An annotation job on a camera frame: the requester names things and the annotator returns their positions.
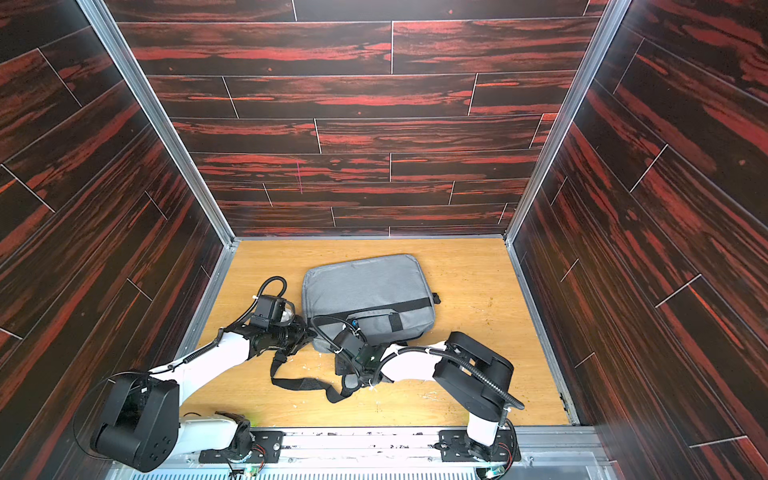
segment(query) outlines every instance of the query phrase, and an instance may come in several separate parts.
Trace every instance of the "mounting plate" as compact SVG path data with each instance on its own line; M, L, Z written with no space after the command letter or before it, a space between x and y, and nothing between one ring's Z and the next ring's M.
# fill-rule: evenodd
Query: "mounting plate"
M464 437L466 436L466 430L440 430L438 432L440 442L435 443L435 448L441 453L442 461L444 462L477 462L478 460L471 456L467 447L464 445ZM515 453L512 443L512 430L498 430L496 432L496 443L504 443L509 449ZM490 462L508 462L509 454L506 450L499 447L495 453L491 456ZM512 461L519 462L519 450L516 458Z
M259 445L266 452L266 458L262 455L259 449L254 448L250 458L244 463L277 463L280 460L280 451L283 449L283 433L274 430L257 430L251 429L250 434ZM221 453L221 450L203 450L200 452L200 463L227 463L227 460ZM230 462L232 465L240 465L236 462Z

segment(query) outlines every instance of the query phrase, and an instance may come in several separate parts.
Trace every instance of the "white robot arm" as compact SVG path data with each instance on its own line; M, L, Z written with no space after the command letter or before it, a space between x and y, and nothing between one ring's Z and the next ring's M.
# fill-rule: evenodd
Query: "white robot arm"
M283 282L283 291L263 295L273 280ZM91 436L91 448L140 472L155 469L170 455L203 450L226 451L235 462L246 459L252 437L244 417L217 413L179 418L179 407L222 372L270 349L291 356L312 340L314 334L294 315L293 304L281 297L284 292L284 279L267 280L251 307L220 329L212 343L149 372L118 376ZM345 330L333 341L348 361L363 357L362 349L376 352L364 355L370 361L356 364L363 372L361 385L435 380L469 411L469 451L479 458L492 449L508 410L523 408L507 393L511 363L463 333L453 332L445 342L428 347L371 347L354 334Z

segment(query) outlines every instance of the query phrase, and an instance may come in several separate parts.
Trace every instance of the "vent grille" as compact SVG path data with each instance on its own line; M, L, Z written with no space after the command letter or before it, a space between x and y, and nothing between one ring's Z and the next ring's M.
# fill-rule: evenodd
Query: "vent grille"
M155 473L134 473L131 480L228 480L229 472L189 472L189 470L165 470ZM416 473L268 473L262 472L258 480L475 480L473 472L416 472Z

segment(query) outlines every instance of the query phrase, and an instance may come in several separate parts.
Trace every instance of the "wooden floor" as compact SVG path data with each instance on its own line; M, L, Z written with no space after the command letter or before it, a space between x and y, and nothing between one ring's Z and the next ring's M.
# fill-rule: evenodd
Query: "wooden floor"
M444 340L461 330L505 356L515 366L510 393L525 403L513 410L516 425L567 425L544 353L531 323L515 272L501 239L450 240L265 240L240 244L214 305L200 345L250 305L272 275L288 281L285 297L301 305L301 283L315 266L394 253L410 253L421 264L432 291L435 327L415 344ZM278 283L270 285L277 293ZM435 382L409 380L361 389L332 405L323 391L291 392L272 386L273 354L228 370L195 392L181 413L214 410L240 413L262 426L465 425L468 413ZM307 346L278 372L283 378L316 377L339 386L333 355Z

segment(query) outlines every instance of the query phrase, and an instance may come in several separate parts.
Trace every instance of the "red wood grain panel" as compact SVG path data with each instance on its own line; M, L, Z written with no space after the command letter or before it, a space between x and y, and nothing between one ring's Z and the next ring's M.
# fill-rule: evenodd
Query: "red wood grain panel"
M541 183L541 191L546 195L549 204L554 202L565 181L565 172L563 172L560 162L555 158L552 166L549 168L549 172L547 172L547 176L544 177L544 182Z
M603 15L605 7L608 6L608 0L589 0L587 8L584 10L584 15Z
M422 237L424 235L502 235L502 225L447 225L444 227L390 227L391 237Z
M170 158L165 168L147 187L147 195L166 218L174 218L193 196L187 181L181 176L179 168Z
M203 293L205 293L208 280L210 279L205 270L203 270L203 267L197 264L194 269L194 277L192 277L188 287L189 290L184 297L182 310L175 321L167 323L166 329L163 332L163 342L160 344L154 365L170 362L176 357L176 351L179 349L182 340L184 340L184 335L187 334L192 315L194 315L197 306L203 299Z
M200 222L203 226L207 223L209 222L205 219ZM221 250L223 248L224 245L221 243L221 239L216 234L216 231L212 227L209 227L205 233L202 246L199 247L200 254L198 255L198 262L200 263L200 266L203 267L203 271L205 271L209 279L214 274L214 268L216 268L216 263L219 261Z
M24 0L0 6L0 62L88 26L70 0Z
M386 237L388 227L347 228L347 227L253 227L240 228L238 235L243 237L336 237L336 236L371 236Z
M317 154L312 120L172 119L189 151L229 154Z
M42 227L53 212L0 167L0 265Z
M82 105L123 79L91 27L41 47L40 52Z
M338 227L419 227L498 224L505 204L429 207L338 207Z
M559 111L576 71L478 74L470 115L546 114Z
M454 182L451 205L517 203L529 178Z
M126 285L127 275L149 247L146 236L159 230L163 222L160 212L146 196L136 202L35 327L25 335L25 341L16 349L5 368L0 370L0 419L4 426L4 435L0 439L2 460L6 460L11 451L18 451L16 444L44 407L67 368L75 362L75 369L83 369L76 363L78 352L91 335L98 334L99 330L93 332L94 328L110 311L113 299ZM133 286L131 289L133 292L129 298L133 299L137 291ZM118 312L125 310L127 306L118 308ZM101 331L105 333L112 327L104 326ZM100 343L99 339L94 339L93 346L98 347ZM65 393L69 396L76 392L77 389L67 389ZM66 421L59 428L63 429L65 425ZM28 448L39 448L41 437L33 439L33 436L27 437L33 445ZM18 461L28 464L25 455Z
M389 181L388 154L191 155L208 181Z
M128 212L131 199L145 196L166 155L154 131L144 131L7 260L0 296L10 301L0 312L0 326L22 336L29 332Z
M272 207L266 185L260 182L207 182L219 207Z
M547 141L547 138L549 138L549 132L552 131L552 126L554 125L554 121L557 120L558 114L543 114L541 116L541 121L538 124L538 127L536 128L536 135L534 135L533 140L531 141L530 148L542 148L544 147L544 143Z
M768 349L704 278L670 298L659 312L765 455L768 407L762 399L768 392Z
M366 75L392 70L391 22L119 27L150 75Z
M459 20L473 18L573 17L581 15L584 0L294 0L303 21L333 20Z
M472 74L228 77L240 118L467 115Z
M538 116L318 120L325 153L528 148Z
M39 50L0 65L0 162L79 108Z
M670 149L632 194L768 342L768 229Z
M699 273L629 194L573 125L558 153L568 184L656 305Z
M763 2L635 2L628 27L658 45L768 101L768 49Z
M538 304L542 305L549 315L547 321L551 324L551 329L561 336L559 341L562 342L566 353L563 358L565 368L572 368L594 352L582 326L579 325L583 320L572 311L573 306L570 303L573 299L564 296L561 289L561 280L576 261L577 255L570 248L568 239L543 194L537 195L533 207L532 213L536 216L536 221L528 225L526 235L530 257L526 255L525 258L526 261L536 264L538 272L531 274L538 276L534 279L538 289ZM550 291L541 292L541 288Z
M521 234L523 237L527 237L526 240L530 240L530 236L526 234L527 224L523 223ZM554 356L558 359L558 365L563 366L561 371L563 378L565 379L568 391L571 393L571 397L574 399L574 406L578 414L579 419L584 423L589 423L594 417L590 412L589 401L584 397L584 390L576 378L575 371L572 368L565 368L571 364L568 351L565 349L564 336L558 328L559 322L554 321L558 317L558 311L562 302L562 295L557 288L541 288L544 285L551 285L556 280L550 280L552 278L551 271L548 268L546 257L538 257L536 252L532 248L525 250L527 254L521 258L521 266L525 281L528 284L531 295L534 299L536 308L541 316L541 321L544 324L547 337L552 343L552 349L554 350Z
M147 77L169 117L237 118L222 77Z
M149 310L136 326L130 341L122 354L114 353L115 367L110 373L124 372L129 369L147 370L158 363L172 359L181 339L168 333L173 330L186 331L190 319L197 308L197 299L202 295L207 282L201 266L197 264L200 252L205 250L210 226L201 222L194 235L184 248L174 269L163 284L161 292L152 300ZM87 445L92 429L98 417L98 409L89 409L100 405L105 396L101 394L97 402L89 399L78 412L77 425L80 442ZM71 441L71 434L64 435L53 449L40 478L100 478L100 465L103 462L92 461L85 457ZM49 472L49 465L55 465L54 472Z
M197 199L190 195L161 230L147 235L150 246L130 278L150 298L157 295L202 217Z
M768 223L768 105L646 41L615 93L651 130Z
M623 78L642 41L643 37L625 26L620 26L611 46L605 52L605 57L594 76L595 80L599 81L609 92L616 90L616 86L619 85L619 81Z
M220 207L235 235L260 227L336 226L328 207Z
M18 338L9 333L0 332L0 368L5 364L5 360L7 360L13 354L13 351L16 350L18 343Z
M666 145L597 82L587 91L574 123L627 190Z
M716 443L692 449L716 478L768 478L768 462L749 439Z
M608 457L618 458L622 465L629 465L637 478L663 478L661 465L655 465L643 455L641 438L632 428L631 419L611 386L601 359L605 362L611 361L596 354L576 368L575 373L584 388L584 394L592 404L592 423Z
M197 308L197 304L188 299L198 298L203 293L194 291L194 281L209 230L210 224L206 221L197 225L160 291L152 299L147 314L136 328L114 372L147 370L174 358L179 344L166 343L165 339L171 329L186 330Z
M596 18L395 22L393 73L576 69Z
M121 81L5 164L58 210L146 125Z
M531 225L528 228L531 238L529 243L539 242L539 256L547 257L551 276L560 282L576 263L578 253L561 228L544 192L539 191L534 198L531 212L535 215L531 217Z
M240 192L243 189L263 188L263 184L230 184ZM374 182L374 183L332 183L332 184L270 184L266 186L270 203L275 207L378 207L385 205L447 205L451 198L451 182ZM247 192L242 196L248 201ZM217 198L220 203L237 202L230 191L228 201Z
M56 368L61 379L58 379L58 383L54 382L55 387L47 396L48 399L45 400L45 397L43 399L45 404L41 406L34 420L29 419L27 433L0 469L0 475L4 478L40 478L39 475L46 461L54 453L57 444L65 439L71 441L70 421L78 405L81 401L86 401L89 405L93 401L92 398L85 399L85 393L96 382L111 373L112 366L117 362L125 344L128 343L136 325L150 304L150 300L141 295L136 287L127 281L123 282L117 295L109 300L109 307L100 318L95 319L97 322L89 322L95 325L90 335L86 333L88 338L82 343L80 351L75 352L74 358L67 359L67 362L60 362L60 366ZM74 336L83 337L80 332L75 333ZM62 352L64 348L60 343L61 340L54 341L48 348L58 347L59 352ZM80 343L74 345L75 349L80 346ZM50 383L51 380L47 377L48 375L44 372L34 369L30 372L27 381ZM42 388L37 387L36 393L41 393ZM76 420L78 427L87 411L88 409L79 410ZM27 416L25 412L18 410L16 415L21 416L22 419Z
M679 469L678 478L690 478L686 471L694 468L692 460L678 458L678 450L742 431L646 300L643 280L636 280L620 260L570 181L553 207L613 320L601 324L590 343L606 359L603 367L645 444L645 455L665 468Z
M392 181L454 181L526 178L539 149L392 154Z
M518 204L515 203L508 203L506 207L504 207L504 210L502 211L502 218L498 219L498 225L500 227L504 227L506 230L509 227L509 224L512 222L512 218L515 215L515 211L518 209Z
M106 0L117 22L293 22L290 0Z

